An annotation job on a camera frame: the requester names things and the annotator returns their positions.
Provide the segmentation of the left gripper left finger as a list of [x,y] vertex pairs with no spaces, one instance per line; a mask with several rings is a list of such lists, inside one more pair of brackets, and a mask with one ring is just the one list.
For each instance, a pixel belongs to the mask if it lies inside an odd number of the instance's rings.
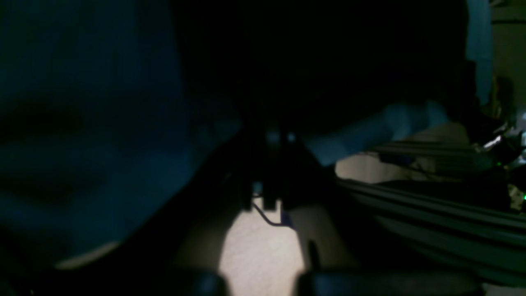
[[215,247],[210,259],[187,263],[185,241],[207,222],[227,227],[248,210],[252,186],[277,198],[277,171],[284,132],[276,124],[247,125],[205,158],[180,190],[169,194],[147,220],[101,258],[83,267],[58,269],[66,248],[60,238],[73,225],[57,221],[56,232],[38,222],[28,230],[1,226],[1,279],[16,296],[226,296],[217,272]]

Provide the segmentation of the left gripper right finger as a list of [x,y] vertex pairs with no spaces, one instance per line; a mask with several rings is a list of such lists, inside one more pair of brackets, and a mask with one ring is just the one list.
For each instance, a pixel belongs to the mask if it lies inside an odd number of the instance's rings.
[[287,197],[311,295],[481,296],[525,287],[522,135],[353,133],[350,150],[284,136]]

